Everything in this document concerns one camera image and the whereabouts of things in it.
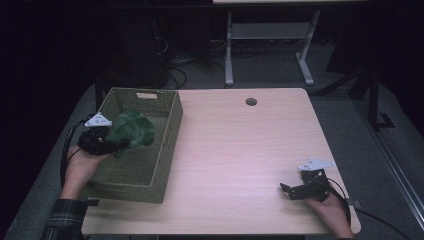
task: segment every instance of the gray carpet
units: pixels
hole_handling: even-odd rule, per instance
[[[331,55],[331,45],[312,45],[307,62],[316,81],[313,87],[306,87],[295,62],[294,52],[298,44],[282,45],[279,48],[262,48],[262,51],[249,58],[234,59],[233,88],[301,87],[316,91],[334,82],[342,75],[327,73],[325,67]],[[223,88],[224,58],[216,57],[208,64],[196,62],[185,65],[180,70],[187,75],[187,89]],[[182,82],[183,75],[173,71],[176,79]],[[165,86],[173,89],[171,81]],[[350,84],[346,84],[324,97],[311,97],[312,104],[323,128],[333,156],[337,161],[344,183],[351,198],[358,201],[362,209],[392,223],[412,239],[424,239],[424,232],[415,219],[409,205],[389,171],[384,154],[368,130],[367,122],[358,111],[358,104],[347,96]],[[88,113],[95,111],[94,88],[87,90],[67,126],[47,159],[27,199],[12,224],[5,239],[27,240],[41,236],[44,221],[58,197],[59,160],[62,145],[68,129]],[[380,91],[380,112],[389,115],[395,128],[382,129],[380,134],[386,140],[393,154],[399,160],[405,175],[421,198],[424,197],[421,170],[424,169],[424,140],[414,129],[408,118],[400,110],[393,95],[384,88]],[[358,214],[362,230],[357,239],[403,239],[396,232],[381,223]],[[157,236],[93,236],[90,239],[156,239]],[[333,239],[329,235],[307,236],[308,240]]]

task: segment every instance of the wooden table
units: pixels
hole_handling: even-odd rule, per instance
[[[328,230],[279,183],[333,156],[303,89],[179,91],[184,115],[162,204],[101,199],[85,234],[319,234]],[[246,104],[254,98],[255,106]],[[344,188],[338,169],[326,169]],[[352,229],[360,223],[352,209]]]

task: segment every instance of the floor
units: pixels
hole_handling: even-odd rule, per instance
[[[240,45],[234,58],[234,86],[231,88],[304,88],[308,92],[317,91],[335,80],[341,74],[325,71],[333,46],[315,43],[307,57],[314,86],[306,86],[297,66],[294,53],[299,51],[302,42],[270,43],[254,42]],[[165,89],[175,89],[183,84],[185,89],[224,88],[224,57],[218,54],[210,61],[194,61],[190,64],[177,63],[190,60],[181,54],[174,59],[176,68],[171,70]],[[411,203],[404,197],[396,172],[390,168],[388,158],[394,158],[403,170],[418,202],[424,198],[421,169],[424,169],[424,139],[416,131],[401,111],[391,92],[380,87],[379,112],[386,113],[394,123],[394,128],[370,129],[364,115],[367,97],[351,100],[348,91],[351,83],[345,84],[325,96],[311,97],[311,102],[337,162],[344,183],[352,200],[358,207],[384,219],[399,228],[410,239],[424,239],[424,226],[420,225]],[[95,111],[94,87],[87,89],[52,149],[45,166],[40,172],[30,193],[12,223],[9,239],[38,239],[44,221],[60,191],[58,169],[62,145],[68,129],[79,119]],[[362,229],[356,239],[405,239],[386,225],[358,214]],[[158,236],[92,236],[90,239],[157,239]],[[284,237],[257,237],[257,239],[284,239]],[[308,240],[333,239],[330,235],[306,236]]]

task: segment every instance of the metal stand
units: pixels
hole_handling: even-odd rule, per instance
[[[225,84],[232,86],[233,66],[231,62],[232,39],[304,39],[305,46],[300,53],[296,53],[296,60],[307,85],[314,84],[309,68],[306,64],[306,55],[314,35],[320,11],[315,11],[310,22],[298,23],[233,23],[231,12],[227,22],[227,54],[225,56]]]

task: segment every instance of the dark background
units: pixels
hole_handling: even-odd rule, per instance
[[[347,74],[364,62],[372,65],[380,81],[394,92],[422,134],[424,81],[419,74],[423,72],[424,58],[423,9],[420,1],[408,1],[399,8],[383,5],[352,14],[347,20],[349,30],[331,30],[330,35],[336,32],[340,39],[333,64],[329,66],[331,71]],[[338,15],[333,12],[322,16],[317,37],[328,37],[325,32],[328,26],[340,27],[331,20],[331,14]],[[165,34],[187,51],[205,54],[210,32],[213,34],[219,28],[217,24],[222,23],[221,15],[205,16],[181,18],[168,13],[165,20],[169,21],[169,29]],[[99,12],[83,10],[71,1],[0,1],[0,236],[11,224],[89,86],[97,79],[102,80],[105,90],[113,85],[162,86],[166,80],[166,62],[158,59],[154,52],[157,45],[148,37],[152,34],[147,24],[150,17],[138,14],[105,17]],[[190,39],[187,25],[200,31],[206,40],[187,44]],[[135,33],[134,27],[146,34]],[[140,39],[143,44],[136,44]],[[125,59],[125,64],[117,62],[102,45]],[[133,49],[143,52],[143,56],[132,55],[133,51],[129,50]]]

